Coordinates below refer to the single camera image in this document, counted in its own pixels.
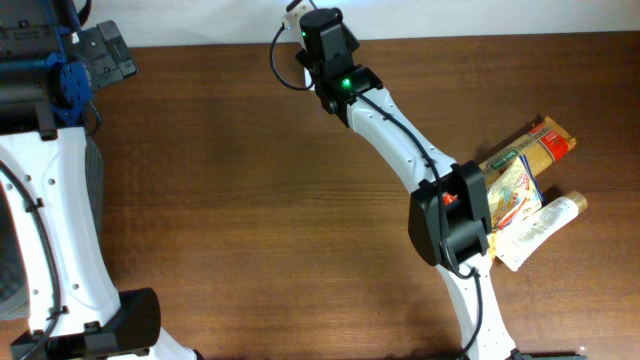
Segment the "cream foil pouch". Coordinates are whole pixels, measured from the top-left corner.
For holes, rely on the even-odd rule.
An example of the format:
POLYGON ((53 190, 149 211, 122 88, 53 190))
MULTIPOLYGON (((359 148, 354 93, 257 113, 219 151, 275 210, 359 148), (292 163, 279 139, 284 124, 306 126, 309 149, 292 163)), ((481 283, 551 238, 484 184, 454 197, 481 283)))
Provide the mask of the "cream foil pouch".
POLYGON ((489 187, 488 200, 492 222, 492 232, 488 236, 489 254, 494 261, 498 239, 505 230, 521 223, 546 204, 525 155, 519 155, 489 187))

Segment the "orange spaghetti packet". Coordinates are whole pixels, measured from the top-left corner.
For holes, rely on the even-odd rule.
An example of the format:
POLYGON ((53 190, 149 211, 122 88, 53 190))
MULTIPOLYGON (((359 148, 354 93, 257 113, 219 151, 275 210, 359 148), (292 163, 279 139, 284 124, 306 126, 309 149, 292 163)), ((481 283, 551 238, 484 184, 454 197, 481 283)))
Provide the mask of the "orange spaghetti packet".
POLYGON ((551 117, 536 120, 520 137, 480 164, 490 187, 521 155, 524 155, 534 177, 562 159, 575 148, 577 139, 551 117))

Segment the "white shampoo tube gold cap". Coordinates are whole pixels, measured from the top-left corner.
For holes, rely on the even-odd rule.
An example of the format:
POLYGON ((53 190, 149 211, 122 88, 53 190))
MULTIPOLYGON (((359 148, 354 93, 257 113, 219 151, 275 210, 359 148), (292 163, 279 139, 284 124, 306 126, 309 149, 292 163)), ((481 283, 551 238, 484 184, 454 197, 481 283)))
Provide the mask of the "white shampoo tube gold cap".
POLYGON ((496 258, 516 272, 549 237, 587 208, 586 197, 577 191, 556 198, 526 219, 500 230, 496 258))

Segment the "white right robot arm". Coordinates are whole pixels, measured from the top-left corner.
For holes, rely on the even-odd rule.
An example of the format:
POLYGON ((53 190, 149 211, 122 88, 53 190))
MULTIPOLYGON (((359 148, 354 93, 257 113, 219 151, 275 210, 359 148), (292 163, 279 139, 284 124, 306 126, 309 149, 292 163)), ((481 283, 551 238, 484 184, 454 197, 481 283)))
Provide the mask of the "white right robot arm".
POLYGON ((409 238, 447 287, 461 331, 459 358, 515 358, 490 278, 492 222, 482 170, 432 145, 380 78, 355 63, 359 42, 339 9, 293 1, 285 19, 322 107, 368 141, 409 193, 409 238))

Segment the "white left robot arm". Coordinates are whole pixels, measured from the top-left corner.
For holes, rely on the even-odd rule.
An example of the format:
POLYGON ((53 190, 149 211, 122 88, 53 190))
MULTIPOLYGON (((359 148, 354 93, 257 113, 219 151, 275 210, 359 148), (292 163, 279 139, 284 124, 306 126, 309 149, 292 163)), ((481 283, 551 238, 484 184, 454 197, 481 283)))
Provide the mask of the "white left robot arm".
POLYGON ((16 359, 194 359, 162 327, 150 288, 120 291, 96 223, 97 91, 135 75, 111 21, 71 1, 1 5, 1 191, 26 273, 16 359))

